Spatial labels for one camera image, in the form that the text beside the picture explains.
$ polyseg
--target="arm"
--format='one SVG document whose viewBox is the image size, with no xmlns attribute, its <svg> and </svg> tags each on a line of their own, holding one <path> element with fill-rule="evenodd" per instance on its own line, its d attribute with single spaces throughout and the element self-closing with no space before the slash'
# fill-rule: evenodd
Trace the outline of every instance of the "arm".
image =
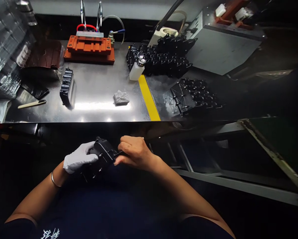
<svg viewBox="0 0 298 239">
<path fill-rule="evenodd" d="M 226 230 L 235 238 L 233 232 L 220 214 L 200 194 L 198 194 L 179 174 L 171 169 L 159 156 L 154 155 L 141 137 L 123 136 L 118 149 L 129 157 L 119 156 L 115 165 L 129 164 L 155 175 L 175 196 L 183 210 L 191 216 L 204 217 Z"/>
<path fill-rule="evenodd" d="M 73 153 L 67 155 L 64 161 L 53 170 L 55 184 L 52 182 L 50 173 L 23 199 L 5 223 L 19 218 L 26 218 L 36 225 L 37 220 L 49 207 L 59 190 L 59 186 L 64 184 L 69 174 L 74 173 L 83 164 L 92 163 L 98 159 L 95 154 L 87 155 L 88 150 L 93 145 L 94 142 L 82 144 Z"/>
<path fill-rule="evenodd" d="M 63 185 L 68 177 L 68 173 L 63 169 L 63 164 L 64 161 L 53 171 L 53 179 L 59 186 Z M 58 190 L 59 187 L 52 182 L 51 174 L 49 174 L 23 199 L 5 223 L 18 218 L 26 218 L 36 224 L 36 221 L 46 211 Z"/>
</svg>

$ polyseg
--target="stainless steel workbench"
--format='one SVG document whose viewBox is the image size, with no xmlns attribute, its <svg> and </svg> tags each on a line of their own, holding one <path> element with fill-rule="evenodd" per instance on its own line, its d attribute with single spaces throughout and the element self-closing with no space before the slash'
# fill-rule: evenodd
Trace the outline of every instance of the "stainless steel workbench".
<svg viewBox="0 0 298 239">
<path fill-rule="evenodd" d="M 69 66 L 74 71 L 77 86 L 73 110 L 62 104 L 59 96 L 61 81 L 57 81 L 48 86 L 50 93 L 45 97 L 47 103 L 39 106 L 17 109 L 19 105 L 36 101 L 20 89 L 7 112 L 5 123 L 150 121 L 139 83 L 128 79 L 126 54 L 129 45 L 128 42 L 115 44 L 113 66 L 65 62 L 64 68 Z M 146 77 L 146 80 L 161 120 L 184 120 L 176 116 L 169 91 L 177 79 L 152 76 Z M 113 95 L 118 90 L 128 93 L 128 105 L 115 106 Z"/>
</svg>

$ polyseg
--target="wrist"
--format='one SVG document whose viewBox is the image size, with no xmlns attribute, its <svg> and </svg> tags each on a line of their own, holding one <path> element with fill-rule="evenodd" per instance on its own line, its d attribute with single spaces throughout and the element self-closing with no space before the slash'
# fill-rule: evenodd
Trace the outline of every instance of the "wrist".
<svg viewBox="0 0 298 239">
<path fill-rule="evenodd" d="M 164 161 L 157 155 L 153 155 L 153 158 L 151 161 L 152 161 L 152 164 L 149 167 L 148 171 L 153 174 L 159 173 L 165 164 Z"/>
<path fill-rule="evenodd" d="M 64 161 L 62 161 L 54 170 L 53 170 L 53 179 L 56 185 L 62 186 L 69 174 L 63 169 Z"/>
</svg>

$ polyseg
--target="cable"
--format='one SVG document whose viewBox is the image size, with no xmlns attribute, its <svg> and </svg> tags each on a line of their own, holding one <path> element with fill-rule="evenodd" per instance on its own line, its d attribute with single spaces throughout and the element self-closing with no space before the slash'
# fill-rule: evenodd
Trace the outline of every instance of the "cable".
<svg viewBox="0 0 298 239">
<path fill-rule="evenodd" d="M 78 29 L 79 29 L 80 27 L 85 27 L 85 26 L 84 26 L 84 24 L 79 24 L 79 25 L 77 26 L 77 28 L 76 28 L 76 31 L 78 31 Z M 88 24 L 86 24 L 86 27 L 90 27 L 90 28 L 94 29 L 94 30 L 97 32 L 97 28 L 95 28 L 93 25 L 88 25 Z"/>
<path fill-rule="evenodd" d="M 175 14 L 175 13 L 181 13 L 182 15 L 184 15 L 184 18 L 182 19 L 182 24 L 181 24 L 181 27 L 179 29 L 179 33 L 181 32 L 182 28 L 183 28 L 183 25 L 185 24 L 186 22 L 186 19 L 188 17 L 187 13 L 185 11 L 174 11 L 171 15 Z M 157 26 L 161 23 L 162 19 L 156 24 L 155 26 L 155 29 L 157 29 Z"/>
<path fill-rule="evenodd" d="M 160 29 L 163 27 L 163 25 L 167 22 L 167 20 L 169 19 L 169 17 L 175 12 L 175 10 L 178 8 L 178 6 L 183 2 L 184 0 L 177 0 L 172 7 L 169 9 L 169 11 L 167 12 L 167 14 L 163 17 L 163 19 L 161 19 L 161 24 L 156 26 L 154 31 L 160 31 Z"/>
<path fill-rule="evenodd" d="M 120 23 L 121 23 L 121 26 L 122 26 L 122 29 L 125 29 L 125 26 L 123 25 L 122 23 L 122 20 L 117 17 L 116 15 L 108 15 L 106 17 L 103 18 L 103 22 L 107 19 L 107 18 L 116 18 Z M 123 37 L 122 37 L 122 42 L 121 42 L 121 45 L 123 44 L 123 41 L 125 40 L 125 33 L 123 33 Z"/>
</svg>

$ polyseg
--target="black hose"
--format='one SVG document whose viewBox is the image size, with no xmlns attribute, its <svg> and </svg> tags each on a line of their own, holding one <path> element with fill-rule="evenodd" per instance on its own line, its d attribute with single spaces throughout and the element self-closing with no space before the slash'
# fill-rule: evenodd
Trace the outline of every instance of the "black hose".
<svg viewBox="0 0 298 239">
<path fill-rule="evenodd" d="M 177 0 L 172 7 L 169 9 L 167 14 L 163 17 L 161 22 L 159 23 L 158 26 L 156 26 L 157 31 L 160 31 L 160 29 L 163 27 L 163 25 L 168 21 L 169 17 L 173 14 L 173 12 L 178 8 L 178 6 L 183 2 L 184 0 Z"/>
</svg>

